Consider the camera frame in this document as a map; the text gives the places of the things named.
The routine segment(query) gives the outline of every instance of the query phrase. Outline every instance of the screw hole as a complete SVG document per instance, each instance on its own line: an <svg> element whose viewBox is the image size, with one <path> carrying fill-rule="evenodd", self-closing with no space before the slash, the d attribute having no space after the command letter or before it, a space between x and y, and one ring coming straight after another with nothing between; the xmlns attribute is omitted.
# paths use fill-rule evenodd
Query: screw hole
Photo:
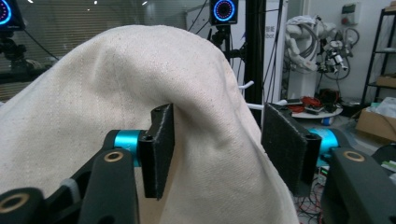
<svg viewBox="0 0 396 224"><path fill-rule="evenodd" d="M119 161L120 159L122 159L123 154L121 152L110 152L108 154L105 155L105 161L108 162L113 162L113 161Z"/></svg>
<svg viewBox="0 0 396 224"><path fill-rule="evenodd" d="M27 193L17 193L0 202L0 214L12 212L23 206L29 199Z"/></svg>
<svg viewBox="0 0 396 224"><path fill-rule="evenodd" d="M148 141L149 141L149 140L152 140L152 138L153 138L153 137L152 137L151 135L143 136L143 139L144 139L144 140L148 140Z"/></svg>

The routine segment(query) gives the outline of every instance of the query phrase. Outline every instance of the blue ring light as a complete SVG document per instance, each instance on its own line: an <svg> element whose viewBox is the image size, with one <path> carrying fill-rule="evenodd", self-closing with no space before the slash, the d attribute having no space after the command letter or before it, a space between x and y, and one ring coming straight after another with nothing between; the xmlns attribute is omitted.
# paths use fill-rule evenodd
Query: blue ring light
<svg viewBox="0 0 396 224"><path fill-rule="evenodd" d="M134 167L140 167L140 158L137 155L137 143L140 130L120 130L114 140L114 147L121 147L132 153Z"/></svg>
<svg viewBox="0 0 396 224"><path fill-rule="evenodd" d="M228 6L231 7L231 12L228 15L226 15L225 17L221 17L221 15L219 15L219 13L218 13L219 7L223 4L227 4ZM231 0L218 1L213 8L213 15L215 15L215 18L218 21L229 21L233 17L233 14L235 14L235 5L233 4L233 2Z"/></svg>
<svg viewBox="0 0 396 224"><path fill-rule="evenodd" d="M1 2L3 2L4 3L4 5L6 6L6 8L7 8L7 17L3 20L3 21L0 21L0 25L4 25L4 24L6 24L7 22L9 22L9 20L11 20L11 8L9 7L9 5L8 5L8 3L6 2L6 1L1 1Z"/></svg>

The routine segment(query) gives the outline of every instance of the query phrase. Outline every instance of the wire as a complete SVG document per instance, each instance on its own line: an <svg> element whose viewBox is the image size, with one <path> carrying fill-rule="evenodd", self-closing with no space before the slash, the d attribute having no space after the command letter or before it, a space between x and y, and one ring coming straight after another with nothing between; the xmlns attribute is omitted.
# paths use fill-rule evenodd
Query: wire
<svg viewBox="0 0 396 224"><path fill-rule="evenodd" d="M274 45L271 51L271 56L268 62L268 67L267 70L265 72L265 77L263 79L262 82L262 93L265 94L265 89L264 89L264 85L265 82L268 78L268 74L269 74L269 69L270 69L270 64L272 63L272 72L271 72L271 77L270 77L270 82L269 82L269 88L268 88L268 94L267 97L265 99L265 97L263 97L262 99L265 99L265 102L268 102L269 97L271 95L271 99L274 100L274 94L275 94L275 75L276 75L276 53L277 53L277 42L279 39L279 31L280 31L280 24L281 24L281 20L282 20L282 10L283 9L283 1L279 1L279 5L278 5L278 13L277 13L277 25L276 25L276 36L274 39Z"/></svg>
<svg viewBox="0 0 396 224"><path fill-rule="evenodd" d="M353 32L355 32L355 34L356 34L356 37L357 37L357 39L356 39L356 41L355 41L355 43L351 43L351 48L353 48L353 46L355 46L358 42L359 42L359 40L361 39L361 35L359 34L359 32L356 30L356 29L354 29L354 28L351 28L351 27L348 27L348 28L346 28L345 29L345 31L344 31L344 46L346 45L346 42L347 42L347 32L348 31L353 31Z"/></svg>
<svg viewBox="0 0 396 224"><path fill-rule="evenodd" d="M230 38L231 38L231 50L233 50L233 32L231 32L231 27L230 27ZM233 69L233 58L231 58L231 68Z"/></svg>
<svg viewBox="0 0 396 224"><path fill-rule="evenodd" d="M38 41L35 40L35 38L34 38L32 35L29 34L29 32L26 31L26 29L24 29L23 31L24 31L27 35L29 35L29 37L30 37L33 41L35 41L35 42L37 43L37 45L38 45L40 48L42 48L44 51L46 51L46 52L49 54L49 56L51 56L51 57L53 57L54 59L56 59L56 60L59 61L59 58L57 58L55 55L53 55L53 54L51 54L49 51L47 51L40 43L38 43Z"/></svg>
<svg viewBox="0 0 396 224"><path fill-rule="evenodd" d="M335 80L335 83L337 84L337 88L338 88L338 92L339 92L338 97L341 97L341 88L340 88L340 83L338 82L338 78Z"/></svg>
<svg viewBox="0 0 396 224"><path fill-rule="evenodd" d="M201 27L201 29L199 29L199 31L198 31L197 33L195 33L195 34L198 35L198 34L202 31L202 29L205 28L205 26L206 26L208 23L209 23L209 21L207 21L207 22Z"/></svg>
<svg viewBox="0 0 396 224"><path fill-rule="evenodd" d="M311 221L316 221L313 223L321 223L322 220L322 209L320 204L320 198L323 193L323 186L319 183L313 185L311 193L307 197L294 197L294 206L297 210L297 215L299 218L305 217L308 220L304 223L311 223Z"/></svg>
<svg viewBox="0 0 396 224"><path fill-rule="evenodd" d="M272 12L272 11L279 11L279 9L271 9L271 10L259 11L257 13L250 12L250 13L247 13L246 15L261 15L261 14L264 14L266 12Z"/></svg>
<svg viewBox="0 0 396 224"><path fill-rule="evenodd" d="M238 75L236 76L236 80L239 83L239 72L241 71L241 64L242 64L242 59L239 61L239 66L238 66Z"/></svg>
<svg viewBox="0 0 396 224"><path fill-rule="evenodd" d="M302 53L300 53L300 55L304 58L308 57L309 55L312 54L312 52L315 52L315 50L318 47L318 37L315 35L314 31L312 31L311 27L302 23L300 24L302 28L305 28L306 31L308 31L309 34L311 34L312 37L312 41L311 44L309 45L309 47L304 50ZM311 56L311 60L314 59L314 57L316 57L316 54L314 53Z"/></svg>
<svg viewBox="0 0 396 224"><path fill-rule="evenodd" d="M202 12L202 10L203 10L204 7L205 7L206 2L207 2L207 0L205 0L204 4L203 4L202 7L201 7L201 10L199 10L199 12L198 12L197 17L195 17L195 20L192 22L192 25L190 26L189 31L191 30L191 28L192 28L192 26L195 24L195 22L198 20L198 17L201 15L201 12Z"/></svg>
<svg viewBox="0 0 396 224"><path fill-rule="evenodd" d="M348 69L347 69L346 74L343 77L334 78L334 77L329 77L329 75L327 75L327 74L324 74L324 76L326 76L326 78L328 78L328 79L335 80L335 81L339 81L339 80L342 80L344 78L347 78L349 76L349 74L350 74L350 62L349 62L349 59L347 57L346 57L346 63L347 63Z"/></svg>
<svg viewBox="0 0 396 224"><path fill-rule="evenodd" d="M317 92L319 91L320 82L321 82L322 79L323 79L323 73L320 73L320 79L319 79L319 82L318 82L318 85L317 85Z"/></svg>
<svg viewBox="0 0 396 224"><path fill-rule="evenodd" d="M287 105L287 108L295 114L302 113L305 111L305 108L303 105Z"/></svg>
<svg viewBox="0 0 396 224"><path fill-rule="evenodd" d="M301 98L301 102L303 102L303 105L312 105L315 107L322 106L318 98L309 97L309 96L304 96L303 98Z"/></svg>

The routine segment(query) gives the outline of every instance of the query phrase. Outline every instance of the white wall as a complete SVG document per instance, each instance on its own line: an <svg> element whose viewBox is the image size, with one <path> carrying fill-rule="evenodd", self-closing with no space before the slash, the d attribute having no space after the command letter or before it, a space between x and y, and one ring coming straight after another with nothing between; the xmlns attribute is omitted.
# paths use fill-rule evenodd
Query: white wall
<svg viewBox="0 0 396 224"><path fill-rule="evenodd" d="M340 80L340 89L343 97L361 98L364 81L366 79L371 51L375 41L375 32L378 25L379 15L382 8L389 5L391 0L360 0L361 17L360 23L353 26L361 34L360 42L352 50L354 57L350 58L351 72L349 77ZM346 0L305 0L304 14L319 15L325 22L333 22L339 28L344 27L340 22L341 9L344 4L357 1ZM321 88L332 88L337 90L335 81L323 78Z"/></svg>
<svg viewBox="0 0 396 224"><path fill-rule="evenodd" d="M186 11L205 0L148 0L143 6L146 25L169 25L186 29Z"/></svg>
<svg viewBox="0 0 396 224"><path fill-rule="evenodd" d="M288 2L287 19L300 16L303 12L304 0L292 0Z"/></svg>

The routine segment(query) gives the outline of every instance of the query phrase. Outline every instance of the wall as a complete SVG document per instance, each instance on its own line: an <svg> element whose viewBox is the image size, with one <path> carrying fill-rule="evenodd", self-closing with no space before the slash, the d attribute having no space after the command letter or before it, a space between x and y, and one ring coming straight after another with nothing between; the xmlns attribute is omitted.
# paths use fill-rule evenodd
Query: wall
<svg viewBox="0 0 396 224"><path fill-rule="evenodd" d="M137 0L18 0L26 31L44 48L61 58L81 43L105 30L139 24L141 3ZM12 40L24 45L26 59L50 65L50 56L25 32L14 32ZM0 73L9 72L10 61L0 54Z"/></svg>
<svg viewBox="0 0 396 224"><path fill-rule="evenodd" d="M288 2L287 19L300 16L303 12L304 0L291 0Z"/></svg>
<svg viewBox="0 0 396 224"><path fill-rule="evenodd" d="M354 57L350 58L351 72L349 77L339 81L341 93L344 97L361 98L364 82L367 76L371 51L375 41L375 32L378 25L379 15L382 8L389 5L391 0L360 0L361 17L360 23L353 28L361 34L360 42L353 49ZM341 8L344 4L356 1L346 0L305 0L304 14L319 15L326 22L333 22L339 28L343 28L340 22ZM379 75L380 63L375 63L375 76ZM321 88L337 90L335 81L323 78ZM370 92L367 98L373 97Z"/></svg>
<svg viewBox="0 0 396 224"><path fill-rule="evenodd" d="M146 25L169 25L186 29L186 11L201 6L205 1L148 0L143 6Z"/></svg>

